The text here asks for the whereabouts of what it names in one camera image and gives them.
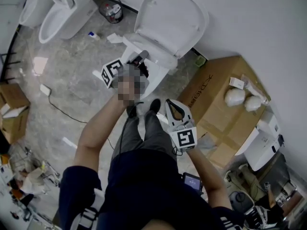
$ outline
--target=white wall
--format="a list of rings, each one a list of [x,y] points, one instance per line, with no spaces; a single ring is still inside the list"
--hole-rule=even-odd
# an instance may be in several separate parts
[[[0,54],[7,53],[25,0],[0,0]]]
[[[142,0],[122,2],[139,10]],[[202,2],[210,23],[195,48],[208,59],[245,58],[272,98],[288,164],[307,180],[307,0]]]

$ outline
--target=gray floor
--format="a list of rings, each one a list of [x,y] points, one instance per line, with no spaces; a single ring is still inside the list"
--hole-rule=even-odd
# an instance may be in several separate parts
[[[106,37],[112,33],[124,35],[133,32],[135,20],[136,14],[124,9],[124,19],[118,24],[110,24],[97,11],[70,40],[54,39],[41,44],[38,40],[39,28],[28,27],[22,27],[20,36],[17,37],[13,48],[17,54],[13,60],[18,59],[22,62],[12,65],[7,71],[7,77],[16,78],[12,82],[20,84],[31,102],[26,136],[19,141],[19,144],[30,148],[37,157],[49,161],[60,173],[71,165],[75,154],[75,148],[62,139],[66,137],[77,144],[84,124],[66,117],[52,107],[48,97],[39,90],[39,86],[43,83],[52,89],[50,100],[57,107],[70,116],[87,122],[112,95],[92,71],[95,69],[100,71],[103,64],[120,57],[125,49],[124,44],[111,44]],[[99,34],[101,40],[90,38],[88,36],[90,31]],[[178,71],[172,76],[167,75],[158,88],[144,100],[145,104],[139,108],[140,115],[145,113],[151,100],[156,97],[162,101],[166,98],[177,98],[198,69],[193,65],[195,58],[194,53],[188,52],[179,60]],[[121,133],[126,117],[124,113],[109,137],[113,146]],[[139,131],[143,137],[142,119]],[[19,149],[20,147],[15,145],[12,150]],[[107,142],[100,153],[99,177],[104,189],[107,186],[112,152]],[[178,167],[181,173],[197,174],[186,154],[178,157]],[[47,195],[41,196],[41,201],[37,205],[38,209],[50,218],[57,209],[59,196],[57,188],[51,189]]]

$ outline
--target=cardboard box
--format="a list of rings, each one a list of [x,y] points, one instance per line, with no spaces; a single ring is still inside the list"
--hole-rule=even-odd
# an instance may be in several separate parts
[[[198,139],[209,135],[216,144],[216,148],[208,153],[208,158],[220,167],[225,167],[241,148],[265,109],[261,105],[257,111],[247,112],[244,104],[226,105],[224,96],[233,88],[229,85],[230,78],[240,79],[242,74],[267,95],[247,62],[235,56],[207,61],[178,97],[191,109]],[[246,91],[246,97],[249,96],[250,92]]]
[[[0,130],[10,144],[25,135],[29,107],[17,83],[0,85]]]

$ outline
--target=white paper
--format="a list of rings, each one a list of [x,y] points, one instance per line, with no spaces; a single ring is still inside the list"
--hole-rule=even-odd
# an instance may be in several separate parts
[[[119,43],[123,42],[123,37],[122,36],[118,36],[116,33],[113,33],[113,34],[109,35],[106,38],[112,44],[119,44]]]

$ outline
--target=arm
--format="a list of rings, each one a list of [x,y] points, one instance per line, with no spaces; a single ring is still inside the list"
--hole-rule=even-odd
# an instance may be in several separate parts
[[[273,208],[276,205],[276,200],[275,200],[273,192],[271,190],[271,185],[269,185],[269,188],[268,188],[267,191],[268,191],[270,208]]]
[[[119,101],[118,96],[113,95],[92,117],[81,133],[73,165],[98,171],[100,150],[125,108],[123,101]]]
[[[224,181],[214,166],[206,159],[199,149],[187,151],[208,195],[211,207],[226,207],[232,209]]]

